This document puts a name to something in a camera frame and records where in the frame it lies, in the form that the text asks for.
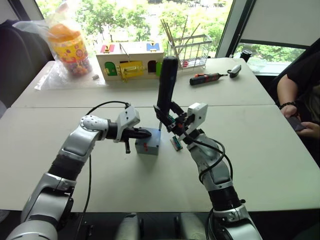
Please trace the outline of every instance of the white wall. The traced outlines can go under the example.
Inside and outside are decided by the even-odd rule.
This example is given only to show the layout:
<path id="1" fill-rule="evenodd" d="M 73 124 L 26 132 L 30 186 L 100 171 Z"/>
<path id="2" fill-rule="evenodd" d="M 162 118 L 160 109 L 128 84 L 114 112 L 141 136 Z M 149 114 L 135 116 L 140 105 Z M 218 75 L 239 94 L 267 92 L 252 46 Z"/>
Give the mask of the white wall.
<path id="1" fill-rule="evenodd" d="M 0 24 L 7 19 L 18 20 L 18 17 L 7 0 L 0 0 Z"/>
<path id="2" fill-rule="evenodd" d="M 241 38 L 310 46 L 320 38 L 320 0 L 256 0 Z"/>

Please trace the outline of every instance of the white table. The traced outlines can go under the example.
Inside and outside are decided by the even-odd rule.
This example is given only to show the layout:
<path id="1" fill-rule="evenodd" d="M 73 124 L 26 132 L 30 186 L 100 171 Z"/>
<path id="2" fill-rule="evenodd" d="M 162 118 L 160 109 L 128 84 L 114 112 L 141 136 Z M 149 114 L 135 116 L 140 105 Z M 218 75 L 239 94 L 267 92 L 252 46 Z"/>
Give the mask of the white table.
<path id="1" fill-rule="evenodd" d="M 52 66 L 47 66 L 35 77 L 17 101 L 15 108 L 78 108 L 93 107 L 102 102 L 118 100 L 132 103 L 135 107 L 152 107 L 157 103 L 159 81 L 157 79 L 130 79 L 108 81 L 105 86 L 78 89 L 36 90 L 39 79 Z M 216 82 L 191 86 L 189 79 L 195 73 L 227 73 L 235 65 L 241 64 L 242 70 L 236 78 L 221 77 Z M 94 73 L 102 77 L 99 68 Z M 88 81 L 93 73 L 87 76 Z M 208 59 L 206 69 L 194 71 L 186 69 L 178 73 L 172 100 L 180 106 L 189 106 L 194 102 L 207 103 L 209 106 L 234 105 L 273 105 L 275 104 L 245 61 L 233 58 Z"/>
<path id="2" fill-rule="evenodd" d="M 123 108 L 95 115 L 115 120 Z M 137 108 L 139 126 L 158 126 L 154 110 Z M 87 108 L 10 108 L 0 119 L 0 209 L 21 210 Z M 249 211 L 320 207 L 320 171 L 275 105 L 212 106 L 201 128 L 221 141 L 234 186 Z M 176 152 L 162 131 L 158 156 L 131 154 L 123 143 L 97 142 L 92 152 L 89 212 L 207 212 L 208 193 L 187 149 Z M 88 164 L 78 177 L 72 211 L 82 211 Z"/>

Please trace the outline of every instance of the black cable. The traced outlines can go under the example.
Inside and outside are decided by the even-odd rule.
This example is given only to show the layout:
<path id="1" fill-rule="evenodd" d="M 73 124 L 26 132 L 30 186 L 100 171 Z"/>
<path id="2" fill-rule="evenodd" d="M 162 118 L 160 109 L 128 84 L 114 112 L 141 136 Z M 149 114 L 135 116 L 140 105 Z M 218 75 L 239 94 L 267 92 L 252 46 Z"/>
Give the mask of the black cable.
<path id="1" fill-rule="evenodd" d="M 210 222 L 210 217 L 211 215 L 213 214 L 214 212 L 214 209 L 211 208 L 209 214 L 208 214 L 208 217 L 206 218 L 206 221 L 205 221 L 205 225 L 204 225 L 204 231 L 205 231 L 205 238 L 206 240 L 210 240 L 209 238 L 209 234 L 208 234 L 208 226 L 209 226 L 209 222 Z"/>
<path id="2" fill-rule="evenodd" d="M 192 141 L 193 143 L 196 143 L 196 144 L 205 146 L 205 147 L 207 147 L 207 148 L 213 149 L 213 150 L 215 150 L 215 151 L 217 151 L 218 153 L 221 154 L 221 156 L 219 157 L 219 159 L 218 159 L 213 165 L 207 167 L 205 170 L 203 170 L 203 171 L 200 172 L 200 174 L 199 174 L 199 181 L 200 181 L 202 184 L 203 184 L 203 180 L 202 180 L 203 175 L 204 175 L 206 172 L 208 172 L 208 171 L 210 171 L 211 169 L 213 169 L 215 166 L 217 166 L 217 165 L 222 161 L 223 158 L 225 158 L 225 159 L 227 160 L 227 162 L 228 162 L 228 165 L 229 165 L 229 168 L 230 168 L 230 177 L 231 177 L 231 180 L 233 179 L 233 177 L 234 177 L 234 170 L 233 170 L 233 167 L 232 167 L 232 164 L 231 164 L 230 159 L 229 159 L 228 156 L 226 155 L 225 146 L 224 146 L 221 142 L 219 142 L 219 141 L 214 140 L 214 139 L 211 138 L 211 140 L 215 141 L 217 144 L 219 144 L 219 145 L 221 146 L 222 151 L 221 151 L 219 148 L 216 148 L 216 147 L 214 147 L 214 146 L 211 146 L 211 145 L 206 144 L 206 143 L 201 142 L 201 141 L 197 141 L 197 140 L 195 140 L 194 138 L 192 138 L 190 135 L 187 134 L 187 132 L 186 132 L 186 130 L 185 130 L 185 125 L 184 125 L 184 124 L 182 124 L 182 132 L 183 132 L 183 134 L 185 135 L 185 137 L 186 137 L 187 139 L 189 139 L 190 141 Z"/>
<path id="3" fill-rule="evenodd" d="M 213 219 L 213 216 L 214 216 L 214 214 L 212 213 L 212 217 L 211 218 L 209 218 L 209 227 L 210 227 L 210 232 L 211 232 L 211 235 L 214 237 L 214 240 L 216 240 L 216 236 L 215 236 L 215 234 L 214 234 L 214 230 L 213 230 L 213 226 L 215 225 L 215 220 Z"/>
<path id="4" fill-rule="evenodd" d="M 84 209 L 83 209 L 83 212 L 82 212 L 82 215 L 81 215 L 81 218 L 80 218 L 80 221 L 79 221 L 78 227 L 76 229 L 76 233 L 75 233 L 75 236 L 74 236 L 73 240 L 76 240 L 77 237 L 78 237 L 79 230 L 80 230 L 80 227 L 81 227 L 81 223 L 82 223 L 82 221 L 83 221 L 83 219 L 85 217 L 86 211 L 87 211 L 87 207 L 88 207 L 89 200 L 90 200 L 90 193 L 91 193 L 91 180 L 92 180 L 92 167 L 91 167 L 91 154 L 90 154 L 90 156 L 89 156 L 89 186 L 88 186 L 88 194 L 86 196 L 85 206 L 84 206 Z"/>
<path id="5" fill-rule="evenodd" d="M 103 105 L 106 105 L 106 104 L 113 104 L 113 103 L 118 103 L 118 104 L 124 104 L 125 107 L 129 107 L 130 104 L 128 102 L 124 102 L 124 101 L 106 101 L 106 102 L 103 102 L 95 107 L 93 107 L 90 111 L 87 112 L 86 115 L 89 115 L 91 114 L 94 110 L 96 110 L 97 108 L 103 106 Z M 91 161 L 91 154 L 89 156 L 89 186 L 88 186 L 88 194 L 87 194 L 87 197 L 86 197 L 86 201 L 85 201 L 85 205 L 84 205 L 84 209 L 83 209 L 83 212 L 81 214 L 81 218 L 80 218 L 80 221 L 79 221 L 79 224 L 77 226 L 77 229 L 76 229 L 76 233 L 75 233 L 75 236 L 73 238 L 73 240 L 76 240 L 77 237 L 78 237 L 78 234 L 79 234 L 79 231 L 80 231 L 80 227 L 81 227 L 81 223 L 86 215 L 86 211 L 87 211 L 87 208 L 88 208 L 88 204 L 89 204 L 89 200 L 90 200 L 90 194 L 91 194 L 91 181 L 92 181 L 92 161 Z"/>
<path id="6" fill-rule="evenodd" d="M 128 102 L 124 102 L 124 101 L 106 101 L 106 102 L 103 102 L 103 103 L 93 107 L 90 111 L 88 111 L 88 113 L 86 115 L 89 115 L 97 108 L 100 108 L 101 106 L 106 105 L 106 104 L 124 104 L 126 108 L 130 106 L 130 104 Z"/>

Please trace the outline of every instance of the wire rack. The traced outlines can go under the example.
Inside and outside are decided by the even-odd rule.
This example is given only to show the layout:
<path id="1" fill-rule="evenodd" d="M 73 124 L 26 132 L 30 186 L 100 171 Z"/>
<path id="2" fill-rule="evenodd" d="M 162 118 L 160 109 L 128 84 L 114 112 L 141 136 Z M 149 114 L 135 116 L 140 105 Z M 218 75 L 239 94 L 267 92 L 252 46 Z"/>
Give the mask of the wire rack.
<path id="1" fill-rule="evenodd" d="M 203 67 L 206 65 L 212 39 L 206 34 L 173 38 L 167 43 L 167 56 L 176 56 L 180 69 Z"/>

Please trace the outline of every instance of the bracelet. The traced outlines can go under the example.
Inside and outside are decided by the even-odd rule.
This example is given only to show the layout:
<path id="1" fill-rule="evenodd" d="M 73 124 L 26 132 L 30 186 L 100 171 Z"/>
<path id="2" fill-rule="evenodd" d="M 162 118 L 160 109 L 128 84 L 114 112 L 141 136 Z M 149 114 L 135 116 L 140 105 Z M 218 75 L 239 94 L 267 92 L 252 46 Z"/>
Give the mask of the bracelet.
<path id="1" fill-rule="evenodd" d="M 289 101 L 289 102 L 286 102 L 286 103 L 282 104 L 282 105 L 279 107 L 279 109 L 281 110 L 281 109 L 283 109 L 285 106 L 288 106 L 288 105 L 293 105 L 293 106 L 297 107 L 297 104 L 296 104 L 294 101 Z"/>

